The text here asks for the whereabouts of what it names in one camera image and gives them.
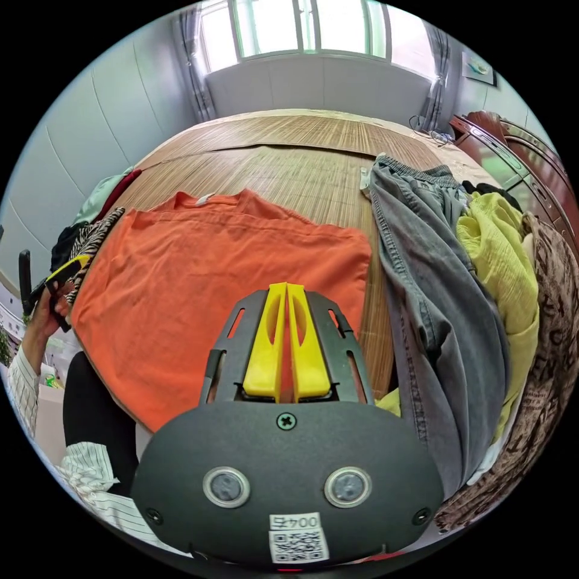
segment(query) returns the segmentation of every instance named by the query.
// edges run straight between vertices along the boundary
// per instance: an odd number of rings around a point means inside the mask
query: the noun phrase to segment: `wooden bed frame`
[[[557,153],[527,129],[496,113],[454,116],[451,126],[454,144],[515,197],[523,211],[552,224],[579,262],[579,206]]]

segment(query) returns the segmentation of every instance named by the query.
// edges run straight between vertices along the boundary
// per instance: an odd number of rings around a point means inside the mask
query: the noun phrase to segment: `white striped sleeve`
[[[26,359],[22,347],[18,348],[14,360],[8,368],[7,389],[14,401],[28,433],[34,438],[36,431],[36,412],[38,410],[38,383],[36,374]]]
[[[57,470],[85,505],[107,523],[150,545],[191,556],[158,539],[131,498],[107,492],[119,481],[113,474],[105,446],[92,442],[70,445]]]

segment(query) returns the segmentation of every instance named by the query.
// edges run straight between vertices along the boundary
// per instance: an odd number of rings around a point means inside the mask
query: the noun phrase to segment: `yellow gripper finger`
[[[53,271],[47,278],[46,282],[49,282],[51,279],[58,279],[60,274],[66,270],[70,269],[72,277],[75,273],[80,270],[83,270],[86,267],[86,264],[90,261],[90,255],[77,255],[75,258],[67,261],[64,265],[61,265],[56,271]]]
[[[294,402],[325,396],[330,380],[303,285],[288,284]]]
[[[279,402],[287,283],[272,283],[253,342],[243,389],[248,396]]]

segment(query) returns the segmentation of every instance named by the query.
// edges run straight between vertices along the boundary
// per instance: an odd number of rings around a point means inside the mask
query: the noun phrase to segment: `person's hand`
[[[58,301],[54,310],[62,317],[66,317],[69,311],[69,305],[65,296],[73,289],[74,285],[69,281],[57,291],[56,297]],[[59,323],[50,311],[50,298],[50,292],[45,288],[34,308],[32,318],[28,324],[27,331],[33,332],[34,336],[40,341],[48,341],[48,338],[59,328]]]
[[[69,309],[65,296],[70,293],[73,288],[74,285],[72,282],[66,282],[57,292],[58,302],[54,310],[63,317],[68,315]],[[50,311],[50,298],[50,292],[45,288],[36,303],[21,344],[22,352],[37,376],[40,375],[42,358],[44,357],[46,345],[48,344],[48,338],[60,327]]]

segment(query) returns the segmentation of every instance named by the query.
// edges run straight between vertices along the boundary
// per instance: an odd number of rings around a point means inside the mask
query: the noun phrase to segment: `zebra print fabric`
[[[86,225],[79,230],[77,238],[74,240],[71,249],[70,259],[77,255],[90,255],[94,257],[109,232],[113,229],[116,222],[122,217],[125,212],[124,207],[117,207],[108,217],[97,221],[93,225]],[[78,290],[84,281],[86,272],[90,267],[90,262],[84,269],[80,270],[72,279],[74,289],[66,296],[66,301],[72,306],[74,300],[77,298]]]

